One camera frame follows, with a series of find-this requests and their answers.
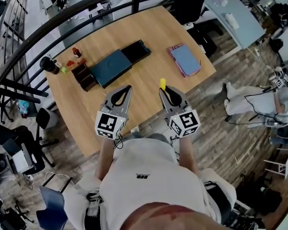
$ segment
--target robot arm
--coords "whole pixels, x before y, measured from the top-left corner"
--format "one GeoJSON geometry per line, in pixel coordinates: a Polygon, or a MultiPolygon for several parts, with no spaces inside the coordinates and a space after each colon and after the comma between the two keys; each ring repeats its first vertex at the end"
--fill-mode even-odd
{"type": "Polygon", "coordinates": [[[179,138],[194,134],[201,125],[196,110],[192,110],[186,95],[180,90],[165,86],[159,89],[163,108],[168,113],[165,121],[179,138]]]}
{"type": "Polygon", "coordinates": [[[97,112],[95,131],[97,135],[115,140],[128,121],[128,108],[132,86],[125,85],[106,95],[101,110],[97,112]]]}
{"type": "Polygon", "coordinates": [[[288,76],[283,72],[281,67],[276,67],[274,72],[269,75],[269,81],[271,82],[272,86],[280,89],[288,82],[288,76]]]}

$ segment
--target blue notebook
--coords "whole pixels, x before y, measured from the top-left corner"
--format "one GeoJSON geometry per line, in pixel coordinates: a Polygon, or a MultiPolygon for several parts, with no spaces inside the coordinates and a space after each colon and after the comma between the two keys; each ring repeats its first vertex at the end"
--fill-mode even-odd
{"type": "Polygon", "coordinates": [[[186,44],[171,50],[170,53],[185,75],[193,75],[201,69],[201,65],[186,44]]]}

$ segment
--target thermos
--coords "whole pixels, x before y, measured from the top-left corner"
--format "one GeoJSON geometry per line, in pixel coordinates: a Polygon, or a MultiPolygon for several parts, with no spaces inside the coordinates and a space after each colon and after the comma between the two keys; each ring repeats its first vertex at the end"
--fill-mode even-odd
{"type": "Polygon", "coordinates": [[[43,57],[40,60],[39,66],[41,69],[51,72],[53,74],[58,74],[60,69],[59,67],[47,56],[43,57]]]}

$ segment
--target logo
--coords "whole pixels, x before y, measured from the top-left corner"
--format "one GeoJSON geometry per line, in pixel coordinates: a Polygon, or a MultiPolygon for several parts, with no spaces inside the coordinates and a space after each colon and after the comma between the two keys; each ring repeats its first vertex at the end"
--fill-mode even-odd
{"type": "Polygon", "coordinates": [[[149,174],[136,174],[137,179],[147,179],[149,176],[149,174]]]}

